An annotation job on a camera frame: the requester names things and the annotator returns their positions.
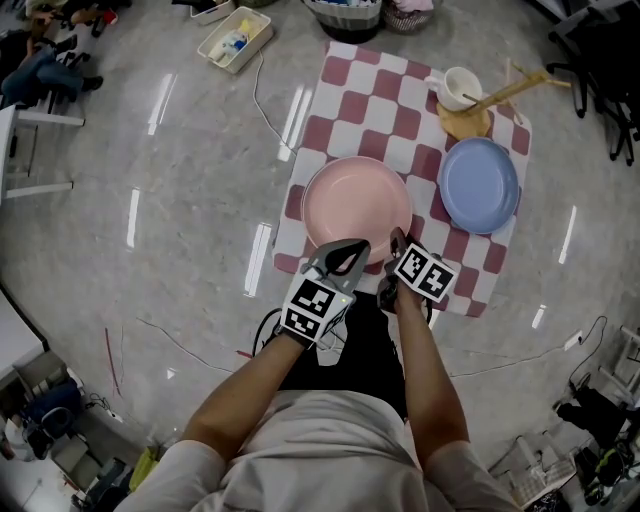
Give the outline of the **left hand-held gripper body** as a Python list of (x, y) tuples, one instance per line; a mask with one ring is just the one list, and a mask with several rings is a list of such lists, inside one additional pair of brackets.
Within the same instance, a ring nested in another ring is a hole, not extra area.
[(317, 343), (338, 326), (356, 298), (312, 276), (298, 272), (287, 292), (280, 316), (280, 332), (298, 343)]

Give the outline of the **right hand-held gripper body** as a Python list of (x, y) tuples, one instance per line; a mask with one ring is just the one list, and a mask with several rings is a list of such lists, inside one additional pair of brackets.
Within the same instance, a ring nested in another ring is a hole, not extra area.
[(394, 310), (400, 282), (423, 299), (440, 303), (457, 279), (455, 270), (414, 243), (401, 256), (387, 263), (384, 270), (377, 303), (385, 311)]

